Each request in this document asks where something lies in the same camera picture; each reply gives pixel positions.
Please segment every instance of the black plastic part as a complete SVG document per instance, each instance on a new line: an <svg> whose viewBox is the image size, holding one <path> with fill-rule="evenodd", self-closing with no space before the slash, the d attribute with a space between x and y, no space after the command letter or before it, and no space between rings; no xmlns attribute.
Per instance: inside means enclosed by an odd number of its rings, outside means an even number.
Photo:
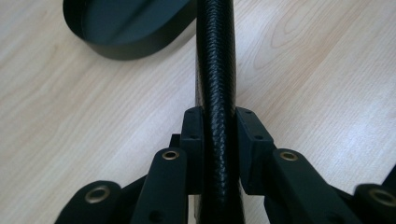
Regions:
<svg viewBox="0 0 396 224"><path fill-rule="evenodd" d="M169 147L180 147L180 136L179 133L172 134L171 142L169 143Z"/></svg>
<svg viewBox="0 0 396 224"><path fill-rule="evenodd" d="M146 176L143 176L121 190L118 209L114 214L114 221L111 223L126 224L130 222L145 181Z"/></svg>
<svg viewBox="0 0 396 224"><path fill-rule="evenodd" d="M352 195L346 193L343 190L340 190L334 186L332 186L332 189L337 193L338 197L343 200L343 202L348 206L355 214L356 214L356 208L355 204L352 202Z"/></svg>
<svg viewBox="0 0 396 224"><path fill-rule="evenodd" d="M271 224L290 224L291 216L285 204L270 197L264 198L265 211Z"/></svg>
<svg viewBox="0 0 396 224"><path fill-rule="evenodd" d="M196 0L64 0L64 19L99 54L148 56L171 43L196 16Z"/></svg>
<svg viewBox="0 0 396 224"><path fill-rule="evenodd" d="M187 156L183 150L169 147L159 151L148 171L130 223L187 223L186 172Z"/></svg>
<svg viewBox="0 0 396 224"><path fill-rule="evenodd" d="M275 150L270 164L292 223L361 223L302 154Z"/></svg>
<svg viewBox="0 0 396 224"><path fill-rule="evenodd" d="M396 190L396 165L393 166L382 186Z"/></svg>
<svg viewBox="0 0 396 224"><path fill-rule="evenodd" d="M202 108L193 107L184 113L180 147L187 154L187 193L201 194L204 187L204 121Z"/></svg>
<svg viewBox="0 0 396 224"><path fill-rule="evenodd" d="M376 184L356 187L352 202L364 223L396 223L396 190Z"/></svg>
<svg viewBox="0 0 396 224"><path fill-rule="evenodd" d="M101 202L89 203L87 195L92 198L99 198L105 193L103 189L108 190L106 196ZM64 207L56 224L107 224L113 222L115 211L118 210L118 199L121 194L120 186L109 181L96 181L80 189Z"/></svg>
<svg viewBox="0 0 396 224"><path fill-rule="evenodd" d="M264 166L276 149L274 139L267 132L259 118L250 110L236 108L238 130L239 172L246 194L265 195L268 178L264 176Z"/></svg>

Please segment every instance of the black leather-wrapped rod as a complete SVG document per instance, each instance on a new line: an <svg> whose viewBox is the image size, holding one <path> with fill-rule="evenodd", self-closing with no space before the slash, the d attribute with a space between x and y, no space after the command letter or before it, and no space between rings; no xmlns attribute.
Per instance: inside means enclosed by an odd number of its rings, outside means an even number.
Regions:
<svg viewBox="0 0 396 224"><path fill-rule="evenodd" d="M197 0L197 104L204 110L205 180L198 223L245 223L235 124L232 0Z"/></svg>

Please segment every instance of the round hole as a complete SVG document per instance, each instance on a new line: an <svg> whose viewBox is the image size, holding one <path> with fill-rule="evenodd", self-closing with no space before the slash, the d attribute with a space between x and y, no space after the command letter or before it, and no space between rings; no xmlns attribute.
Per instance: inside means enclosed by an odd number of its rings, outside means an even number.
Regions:
<svg viewBox="0 0 396 224"><path fill-rule="evenodd" d="M176 159L178 157L178 152L176 151L166 151L163 153L163 158L168 160L168 161L172 161L174 159Z"/></svg>
<svg viewBox="0 0 396 224"><path fill-rule="evenodd" d="M385 206L396 207L396 198L392 194L382 189L370 189L370 196Z"/></svg>
<svg viewBox="0 0 396 224"><path fill-rule="evenodd" d="M151 222L154 223L159 223L159 222L163 222L163 214L159 211L152 211L149 215L148 215L148 219Z"/></svg>
<svg viewBox="0 0 396 224"><path fill-rule="evenodd" d="M110 189L106 185L102 185L90 190L85 195L85 201L87 203L99 203L106 199L110 195Z"/></svg>
<svg viewBox="0 0 396 224"><path fill-rule="evenodd" d="M332 224L344 224L345 223L344 219L342 217L340 217L338 214L329 214L329 215L327 215L327 219Z"/></svg>
<svg viewBox="0 0 396 224"><path fill-rule="evenodd" d="M285 161L297 161L298 157L296 154L292 152L281 152L280 157Z"/></svg>

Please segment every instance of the wooden table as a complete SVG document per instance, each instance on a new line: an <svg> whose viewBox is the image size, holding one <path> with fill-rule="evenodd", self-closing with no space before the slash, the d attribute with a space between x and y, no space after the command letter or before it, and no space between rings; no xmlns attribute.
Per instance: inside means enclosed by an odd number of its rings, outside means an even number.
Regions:
<svg viewBox="0 0 396 224"><path fill-rule="evenodd" d="M332 185L396 162L396 1L235 1L237 105ZM62 0L0 3L0 222L53 223L95 180L147 173L194 106L195 24L147 58L103 58ZM268 223L245 196L247 223Z"/></svg>

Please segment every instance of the black leather strap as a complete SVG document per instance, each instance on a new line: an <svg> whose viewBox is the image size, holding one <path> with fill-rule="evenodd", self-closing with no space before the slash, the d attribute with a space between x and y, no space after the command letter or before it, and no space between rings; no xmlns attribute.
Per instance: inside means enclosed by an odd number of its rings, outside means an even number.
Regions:
<svg viewBox="0 0 396 224"><path fill-rule="evenodd" d="M198 223L245 223L235 143L233 1L198 0L197 6L197 104L206 140Z"/></svg>

